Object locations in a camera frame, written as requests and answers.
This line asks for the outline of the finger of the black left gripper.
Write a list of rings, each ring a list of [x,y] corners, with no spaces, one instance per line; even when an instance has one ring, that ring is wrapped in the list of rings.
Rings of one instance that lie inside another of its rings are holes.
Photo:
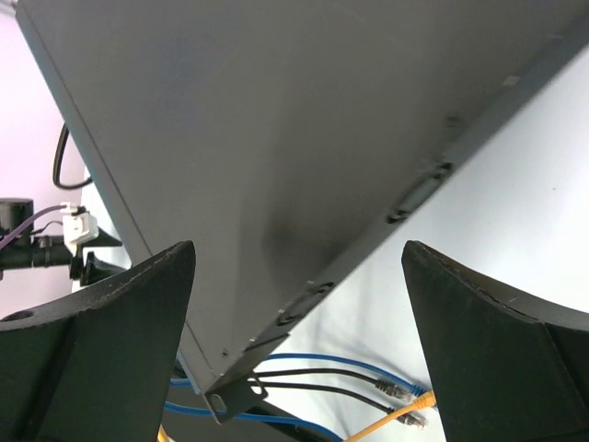
[[[119,248],[122,242],[98,227],[98,235],[95,238],[84,240],[77,245],[79,250],[96,248]]]
[[[123,268],[98,259],[94,252],[89,252],[85,259],[75,256],[69,266],[70,279],[81,286],[93,285],[123,272]]]

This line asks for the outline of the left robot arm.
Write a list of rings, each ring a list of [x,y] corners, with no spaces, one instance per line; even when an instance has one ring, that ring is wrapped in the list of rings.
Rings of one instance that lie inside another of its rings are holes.
[[[36,220],[60,212],[60,235],[46,235]],[[66,266],[69,278],[81,286],[122,273],[123,268],[96,257],[95,248],[119,248],[122,243],[98,226],[98,220],[77,204],[59,204],[39,212],[30,199],[1,201],[1,271]]]

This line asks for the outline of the blue-faced black network switch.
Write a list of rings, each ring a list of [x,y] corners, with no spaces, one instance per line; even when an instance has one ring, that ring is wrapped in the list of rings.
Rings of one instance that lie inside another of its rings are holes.
[[[21,1],[16,17],[132,260],[193,243],[180,356],[224,422],[588,5]]]

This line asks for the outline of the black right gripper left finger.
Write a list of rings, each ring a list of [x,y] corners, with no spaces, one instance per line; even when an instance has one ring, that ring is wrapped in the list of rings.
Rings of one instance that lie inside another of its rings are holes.
[[[1,321],[5,441],[154,441],[196,267],[182,241]]]

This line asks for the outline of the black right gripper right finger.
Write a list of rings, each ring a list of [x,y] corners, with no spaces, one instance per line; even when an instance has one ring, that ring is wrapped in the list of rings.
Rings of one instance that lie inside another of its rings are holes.
[[[449,441],[584,441],[588,316],[419,241],[401,264]]]

